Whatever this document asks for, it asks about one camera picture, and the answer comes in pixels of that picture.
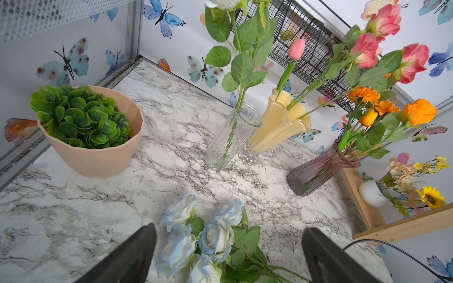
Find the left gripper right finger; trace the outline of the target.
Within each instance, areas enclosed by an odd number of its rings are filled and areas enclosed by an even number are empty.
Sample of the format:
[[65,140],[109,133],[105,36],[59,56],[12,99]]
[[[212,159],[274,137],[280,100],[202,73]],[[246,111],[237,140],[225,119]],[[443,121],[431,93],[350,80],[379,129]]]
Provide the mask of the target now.
[[317,228],[304,230],[302,247],[312,283],[379,282]]

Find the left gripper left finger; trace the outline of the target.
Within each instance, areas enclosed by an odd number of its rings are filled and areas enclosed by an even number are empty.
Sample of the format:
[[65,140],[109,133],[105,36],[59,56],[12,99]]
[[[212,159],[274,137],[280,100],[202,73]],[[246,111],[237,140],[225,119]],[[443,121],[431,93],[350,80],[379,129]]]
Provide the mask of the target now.
[[144,283],[151,267],[158,237],[155,224],[138,229],[78,283]]

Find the orange yellow tulip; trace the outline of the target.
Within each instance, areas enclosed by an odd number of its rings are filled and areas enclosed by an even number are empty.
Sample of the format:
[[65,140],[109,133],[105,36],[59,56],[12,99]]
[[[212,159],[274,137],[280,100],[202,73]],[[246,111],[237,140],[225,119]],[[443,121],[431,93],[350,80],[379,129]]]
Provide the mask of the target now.
[[367,128],[372,126],[378,117],[376,110],[369,110],[354,126],[346,126],[345,132],[339,141],[338,147],[344,150],[360,135],[363,135]]

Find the pink rose tall stem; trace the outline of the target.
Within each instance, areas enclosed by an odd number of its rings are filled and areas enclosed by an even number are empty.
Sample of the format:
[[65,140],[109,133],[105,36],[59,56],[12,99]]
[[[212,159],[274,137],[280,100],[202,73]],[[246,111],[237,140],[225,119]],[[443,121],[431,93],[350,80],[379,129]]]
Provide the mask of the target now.
[[399,1],[368,1],[361,18],[368,20],[365,31],[384,39],[397,34],[401,27],[401,5]]

